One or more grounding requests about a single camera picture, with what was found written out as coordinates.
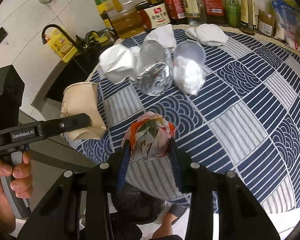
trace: gray handle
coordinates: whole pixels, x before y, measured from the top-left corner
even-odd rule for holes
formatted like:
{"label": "gray handle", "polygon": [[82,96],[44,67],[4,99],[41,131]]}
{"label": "gray handle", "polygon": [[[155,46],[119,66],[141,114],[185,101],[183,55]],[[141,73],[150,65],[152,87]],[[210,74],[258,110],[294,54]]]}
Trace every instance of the gray handle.
{"label": "gray handle", "polygon": [[[14,152],[11,156],[4,157],[3,160],[12,167],[22,163],[22,152]],[[10,182],[15,178],[13,176],[0,176],[3,191],[9,201],[12,211],[16,218],[27,218],[31,214],[29,200],[16,197],[16,193],[11,189]]]}

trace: black faucet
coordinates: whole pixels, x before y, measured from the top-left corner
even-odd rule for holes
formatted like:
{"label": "black faucet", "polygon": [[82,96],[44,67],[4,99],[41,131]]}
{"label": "black faucet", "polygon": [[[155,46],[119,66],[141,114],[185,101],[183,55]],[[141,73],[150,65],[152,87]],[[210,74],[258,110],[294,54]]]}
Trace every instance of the black faucet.
{"label": "black faucet", "polygon": [[66,36],[66,38],[71,41],[71,43],[77,48],[77,50],[80,52],[80,53],[84,53],[84,50],[73,40],[71,39],[71,37],[58,25],[56,24],[49,24],[47,26],[45,26],[42,30],[42,42],[43,44],[46,44],[47,41],[46,41],[46,38],[45,38],[45,33],[46,33],[46,30],[50,27],[54,27],[54,28],[57,28],[59,31],[61,31],[61,33]]}

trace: human hand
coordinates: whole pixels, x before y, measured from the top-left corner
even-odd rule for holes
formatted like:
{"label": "human hand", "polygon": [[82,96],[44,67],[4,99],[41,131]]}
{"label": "human hand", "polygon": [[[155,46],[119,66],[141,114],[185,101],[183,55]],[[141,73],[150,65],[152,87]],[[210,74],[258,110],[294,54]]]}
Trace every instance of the human hand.
{"label": "human hand", "polygon": [[[30,198],[33,192],[31,163],[28,152],[23,154],[23,162],[12,168],[0,159],[0,175],[15,177],[10,183],[11,189],[16,192],[19,198]],[[9,205],[7,197],[4,194],[0,181],[0,223],[6,229],[7,233],[14,231],[16,227],[16,218]]]}

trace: person's leg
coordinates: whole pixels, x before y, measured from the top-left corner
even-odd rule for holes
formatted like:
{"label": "person's leg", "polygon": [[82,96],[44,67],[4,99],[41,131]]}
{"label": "person's leg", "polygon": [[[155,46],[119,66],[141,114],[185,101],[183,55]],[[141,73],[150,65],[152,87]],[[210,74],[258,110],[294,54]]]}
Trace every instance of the person's leg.
{"label": "person's leg", "polygon": [[162,219],[162,225],[155,231],[152,235],[152,238],[160,238],[164,236],[171,236],[172,235],[172,221],[177,219],[175,215],[170,213],[166,213]]}

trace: silver round bolt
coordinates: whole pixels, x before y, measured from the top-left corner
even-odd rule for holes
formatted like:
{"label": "silver round bolt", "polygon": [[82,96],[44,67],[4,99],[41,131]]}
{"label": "silver round bolt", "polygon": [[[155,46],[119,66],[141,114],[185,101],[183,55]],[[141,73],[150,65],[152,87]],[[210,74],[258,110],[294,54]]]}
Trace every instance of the silver round bolt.
{"label": "silver round bolt", "polygon": [[100,169],[103,169],[103,170],[106,170],[106,169],[108,169],[109,168],[109,163],[101,163],[100,164]]}
{"label": "silver round bolt", "polygon": [[198,168],[200,168],[200,164],[199,164],[199,163],[191,163],[190,166],[191,166],[191,168],[193,168],[193,169],[198,169]]}
{"label": "silver round bolt", "polygon": [[235,177],[235,173],[233,171],[227,171],[226,175],[229,177],[229,178],[234,178]]}
{"label": "silver round bolt", "polygon": [[73,174],[72,171],[65,171],[65,173],[63,174],[63,176],[65,176],[66,178],[69,178],[69,177],[72,176],[72,174]]}

